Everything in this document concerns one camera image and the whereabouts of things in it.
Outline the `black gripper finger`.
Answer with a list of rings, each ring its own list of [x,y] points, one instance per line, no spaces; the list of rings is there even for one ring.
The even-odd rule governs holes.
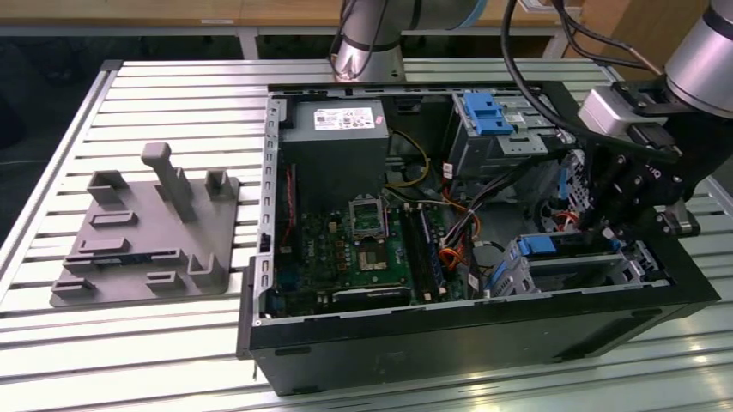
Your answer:
[[[632,156],[617,156],[617,175],[600,204],[598,232],[604,237],[610,239],[640,219],[642,210],[657,201],[655,190],[664,182],[665,172],[660,165]]]
[[[581,215],[578,226],[581,231],[590,230],[600,224],[602,217],[602,206],[600,204],[617,175],[617,154],[610,148],[592,145],[585,154],[589,206]]]

